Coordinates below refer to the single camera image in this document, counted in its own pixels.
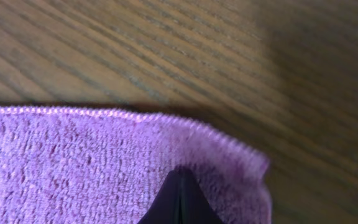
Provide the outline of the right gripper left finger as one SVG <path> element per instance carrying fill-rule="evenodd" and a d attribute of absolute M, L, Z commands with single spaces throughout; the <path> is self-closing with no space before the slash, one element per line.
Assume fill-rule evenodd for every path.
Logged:
<path fill-rule="evenodd" d="M 178 171 L 170 171 L 146 214 L 138 224 L 180 223 L 180 177 Z"/>

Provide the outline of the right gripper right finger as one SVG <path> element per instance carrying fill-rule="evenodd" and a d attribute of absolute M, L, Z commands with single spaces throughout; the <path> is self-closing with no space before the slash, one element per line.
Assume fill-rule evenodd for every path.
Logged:
<path fill-rule="evenodd" d="M 179 220 L 182 224 L 223 224 L 211 208 L 195 176 L 189 169 L 179 169 L 180 205 Z"/>

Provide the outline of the purple microfiber cloth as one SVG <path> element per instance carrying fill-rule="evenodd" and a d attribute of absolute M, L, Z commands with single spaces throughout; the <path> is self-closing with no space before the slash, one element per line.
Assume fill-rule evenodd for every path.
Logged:
<path fill-rule="evenodd" d="M 0 107 L 0 223 L 137 223 L 165 180 L 197 183 L 224 223 L 270 223 L 266 156 L 160 113 Z"/>

